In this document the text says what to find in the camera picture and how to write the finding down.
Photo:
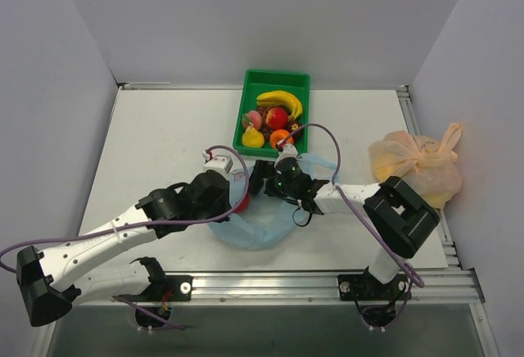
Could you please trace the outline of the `red apple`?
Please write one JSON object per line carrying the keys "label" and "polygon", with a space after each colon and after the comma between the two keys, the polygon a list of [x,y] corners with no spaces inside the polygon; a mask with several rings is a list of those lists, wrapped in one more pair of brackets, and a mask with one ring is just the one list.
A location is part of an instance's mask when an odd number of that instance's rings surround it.
{"label": "red apple", "polygon": [[250,196],[246,195],[243,198],[242,202],[239,204],[239,206],[236,208],[235,212],[237,214],[242,213],[243,211],[245,211],[248,208],[249,204],[250,204]]}

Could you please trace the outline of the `orange fruit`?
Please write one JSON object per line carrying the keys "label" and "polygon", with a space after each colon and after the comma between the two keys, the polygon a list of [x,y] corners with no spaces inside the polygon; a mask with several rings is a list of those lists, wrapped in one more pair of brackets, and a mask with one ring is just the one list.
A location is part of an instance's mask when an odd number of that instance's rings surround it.
{"label": "orange fruit", "polygon": [[274,130],[269,136],[270,146],[273,149],[276,149],[278,143],[287,138],[289,135],[290,133],[285,129]]}

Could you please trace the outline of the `dark mangosteen fruit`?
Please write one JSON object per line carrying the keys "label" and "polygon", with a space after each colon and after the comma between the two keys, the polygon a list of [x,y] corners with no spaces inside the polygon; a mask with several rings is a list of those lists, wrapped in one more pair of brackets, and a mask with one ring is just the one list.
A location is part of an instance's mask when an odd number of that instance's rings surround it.
{"label": "dark mangosteen fruit", "polygon": [[302,126],[302,123],[299,121],[290,121],[287,125],[287,131],[289,133],[292,133],[292,139],[294,140],[295,144],[298,144],[304,135],[304,130],[300,127]]}

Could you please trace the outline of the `blue printed plastic bag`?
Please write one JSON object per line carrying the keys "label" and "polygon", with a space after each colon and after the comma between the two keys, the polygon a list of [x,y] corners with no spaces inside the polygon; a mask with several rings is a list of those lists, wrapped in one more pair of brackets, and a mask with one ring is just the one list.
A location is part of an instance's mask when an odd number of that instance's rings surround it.
{"label": "blue printed plastic bag", "polygon": [[[312,178],[319,179],[320,168],[334,170],[336,164],[320,156],[305,153],[298,157],[298,165]],[[244,186],[245,173],[242,167],[229,174],[229,201],[231,207],[240,200]],[[294,221],[305,224],[308,213],[297,206],[276,197],[268,197],[263,190],[257,195],[249,193],[246,208],[240,214],[233,213],[229,221],[208,224],[212,233],[222,242],[248,251],[268,249],[279,243],[294,228]]]}

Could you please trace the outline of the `red pomegranate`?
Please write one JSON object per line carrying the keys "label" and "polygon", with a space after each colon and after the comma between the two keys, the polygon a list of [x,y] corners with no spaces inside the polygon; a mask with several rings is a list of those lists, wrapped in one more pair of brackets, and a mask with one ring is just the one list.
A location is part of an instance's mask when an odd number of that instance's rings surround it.
{"label": "red pomegranate", "polygon": [[284,129],[288,122],[288,115],[281,107],[272,107],[265,117],[265,124],[269,129]]}

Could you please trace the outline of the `yellow banana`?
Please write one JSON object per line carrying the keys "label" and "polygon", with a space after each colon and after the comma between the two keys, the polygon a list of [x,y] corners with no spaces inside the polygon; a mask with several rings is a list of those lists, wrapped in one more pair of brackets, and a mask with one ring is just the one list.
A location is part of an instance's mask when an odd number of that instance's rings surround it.
{"label": "yellow banana", "polygon": [[261,93],[256,102],[258,106],[285,106],[291,112],[289,121],[297,120],[303,113],[301,101],[294,94],[283,90]]}

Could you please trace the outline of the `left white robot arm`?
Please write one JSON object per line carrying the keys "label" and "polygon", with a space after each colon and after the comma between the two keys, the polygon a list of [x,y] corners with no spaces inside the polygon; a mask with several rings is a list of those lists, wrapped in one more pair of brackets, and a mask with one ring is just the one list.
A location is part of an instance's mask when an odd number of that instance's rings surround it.
{"label": "left white robot arm", "polygon": [[222,219],[230,210],[225,174],[207,170],[190,183],[159,188],[123,214],[75,241],[38,250],[29,245],[16,256],[16,281],[29,322],[53,323],[73,307],[109,296],[162,298],[170,284],[157,259],[142,257],[120,267],[105,263],[136,246],[182,232],[197,221]]}

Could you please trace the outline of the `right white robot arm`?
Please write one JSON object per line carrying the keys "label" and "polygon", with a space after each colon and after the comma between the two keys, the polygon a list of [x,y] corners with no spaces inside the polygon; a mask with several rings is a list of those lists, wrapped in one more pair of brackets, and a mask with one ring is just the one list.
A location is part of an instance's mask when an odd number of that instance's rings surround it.
{"label": "right white robot arm", "polygon": [[402,178],[383,183],[351,185],[310,177],[292,157],[278,162],[258,160],[249,193],[263,192],[314,215],[354,215],[379,243],[376,259],[363,279],[365,293],[381,299],[392,280],[403,272],[417,287],[425,283],[409,263],[440,222],[436,211]]}

